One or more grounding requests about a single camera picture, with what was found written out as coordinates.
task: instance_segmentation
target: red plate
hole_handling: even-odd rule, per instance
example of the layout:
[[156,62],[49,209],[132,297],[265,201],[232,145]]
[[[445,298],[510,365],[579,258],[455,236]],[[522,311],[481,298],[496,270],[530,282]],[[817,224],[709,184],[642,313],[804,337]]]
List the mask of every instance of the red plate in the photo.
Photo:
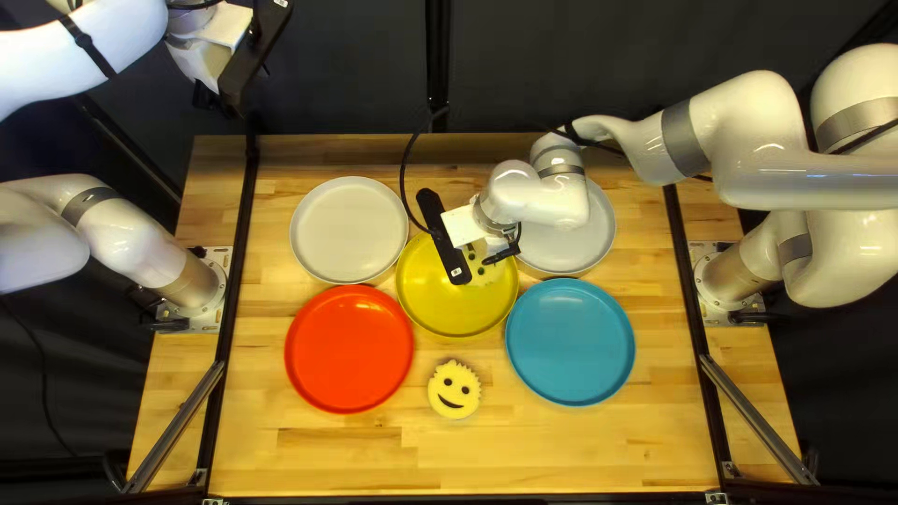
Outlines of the red plate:
[[389,295],[341,286],[305,304],[286,336],[290,382],[325,412],[372,409],[399,389],[414,352],[409,318]]

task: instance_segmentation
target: white plate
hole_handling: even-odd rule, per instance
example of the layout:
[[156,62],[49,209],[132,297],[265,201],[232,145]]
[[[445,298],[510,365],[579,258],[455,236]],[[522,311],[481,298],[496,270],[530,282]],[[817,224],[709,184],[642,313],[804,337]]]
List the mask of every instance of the white plate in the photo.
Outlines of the white plate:
[[589,191],[589,221],[573,230],[552,226],[522,224],[521,253],[525,264],[557,275],[572,275],[589,270],[612,248],[616,225],[614,209],[598,184],[586,180]]
[[290,220],[290,246],[303,268],[331,284],[365,282],[389,269],[409,236],[402,201],[366,177],[320,184]]

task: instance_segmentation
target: mounting plate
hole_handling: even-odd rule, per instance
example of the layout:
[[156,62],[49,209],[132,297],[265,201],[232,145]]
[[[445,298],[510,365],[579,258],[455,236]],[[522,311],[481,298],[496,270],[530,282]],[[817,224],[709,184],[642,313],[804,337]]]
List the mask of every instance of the mounting plate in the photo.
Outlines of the mounting plate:
[[[696,279],[699,278],[698,274],[701,273],[704,264],[707,263],[710,258],[725,251],[731,244],[734,243],[717,240],[690,240],[689,256],[692,261],[693,272],[695,272],[693,274],[695,279],[693,279],[692,282],[696,282]],[[698,286],[696,287],[696,292],[700,292]],[[764,299],[758,293],[746,298],[739,305],[739,310],[745,313],[764,312],[765,310]],[[764,323],[733,323],[729,319],[729,313],[737,307],[715,306],[705,301],[701,294],[699,294],[699,306],[701,308],[701,320],[706,328],[764,325]]]

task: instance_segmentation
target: wooden table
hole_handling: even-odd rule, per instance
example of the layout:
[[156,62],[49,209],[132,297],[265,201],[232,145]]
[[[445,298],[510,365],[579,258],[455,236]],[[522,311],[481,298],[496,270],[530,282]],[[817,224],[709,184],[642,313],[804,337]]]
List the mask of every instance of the wooden table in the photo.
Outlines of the wooden table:
[[[422,136],[407,179],[447,208],[480,190],[491,165],[525,159],[538,134]],[[366,413],[337,416],[306,404],[283,367],[294,314],[329,286],[309,276],[287,242],[303,195],[340,175],[398,190],[405,135],[260,138],[230,369],[209,492],[221,496],[330,496],[554,492],[704,491],[718,485],[683,309],[664,197],[625,160],[587,150],[587,172],[617,217],[612,251],[584,280],[617,298],[633,325],[636,364],[627,384],[599,405],[569,409],[527,389],[512,370],[501,328],[447,344],[416,327],[416,355],[400,391]],[[184,245],[233,241],[244,169],[242,137],[197,137],[177,238]],[[707,182],[678,186],[691,240],[738,240],[736,212]],[[537,279],[521,274],[522,292]],[[395,297],[392,276],[377,287]],[[766,328],[709,329],[712,355],[787,443],[796,436]],[[129,472],[211,364],[214,335],[156,335]],[[485,389],[480,410],[449,421],[429,410],[427,379],[453,357]],[[786,481],[722,397],[733,459],[747,476]],[[153,487],[183,485],[196,465],[202,416],[191,424]]]

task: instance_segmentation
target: yellow sponge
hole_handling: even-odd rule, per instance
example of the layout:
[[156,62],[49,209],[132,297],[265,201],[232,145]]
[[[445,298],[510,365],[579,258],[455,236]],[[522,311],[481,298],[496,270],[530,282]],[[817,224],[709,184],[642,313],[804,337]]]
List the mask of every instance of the yellow sponge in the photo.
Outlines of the yellow sponge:
[[464,419],[480,406],[480,380],[470,368],[452,359],[436,367],[427,382],[427,399],[441,416]]

